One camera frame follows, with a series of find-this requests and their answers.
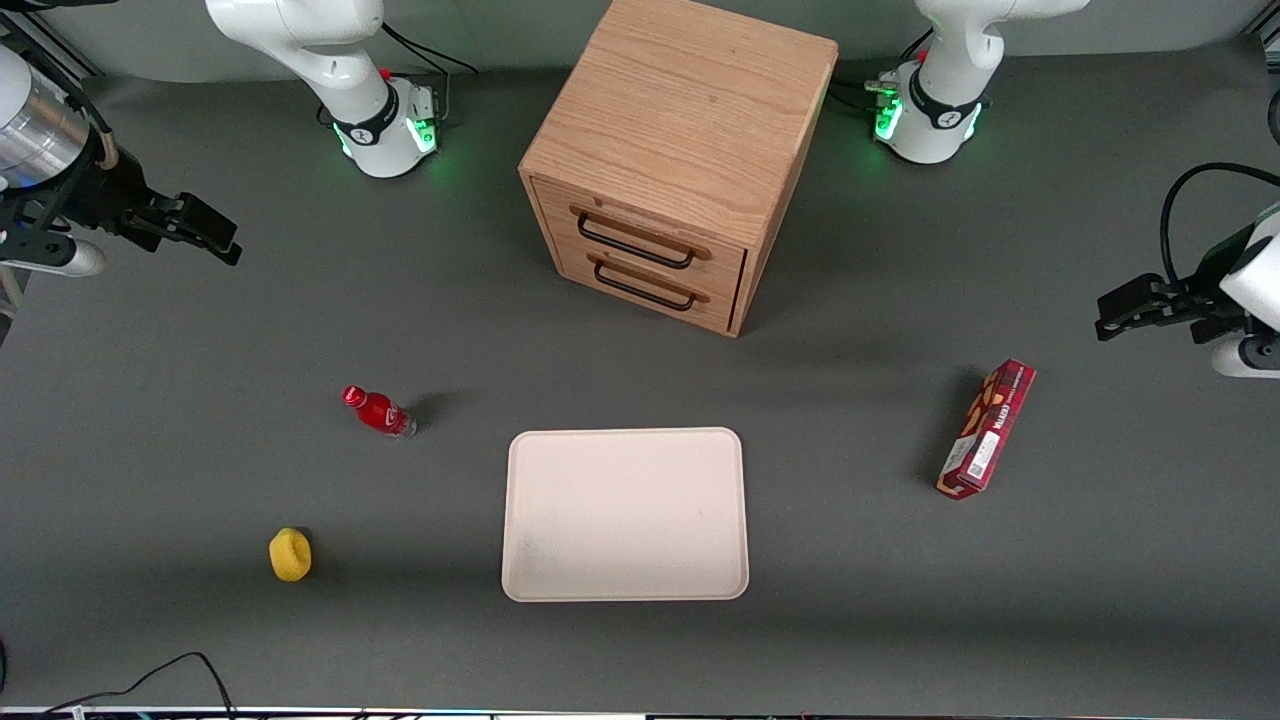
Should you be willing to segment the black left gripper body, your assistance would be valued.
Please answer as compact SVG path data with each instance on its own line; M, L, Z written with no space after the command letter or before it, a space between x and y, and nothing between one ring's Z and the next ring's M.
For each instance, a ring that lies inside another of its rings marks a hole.
M1236 265L1252 233L1253 228L1240 228L1210 247L1189 275L1178 277L1172 265L1169 231L1162 229L1160 231L1160 252L1165 274L1171 284L1181 287L1181 292L1188 297L1187 304L1194 302L1215 316L1244 316L1245 310L1220 288L1220 283Z

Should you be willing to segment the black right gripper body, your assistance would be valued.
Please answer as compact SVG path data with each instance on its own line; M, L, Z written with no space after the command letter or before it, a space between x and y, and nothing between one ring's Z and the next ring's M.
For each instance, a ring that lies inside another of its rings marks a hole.
M120 150L109 169L104 141L91 129L84 151L70 169L58 177L52 201L40 219L42 231L68 233L73 225L101 229L129 241L151 241L136 217L150 209L151 190L136 159Z

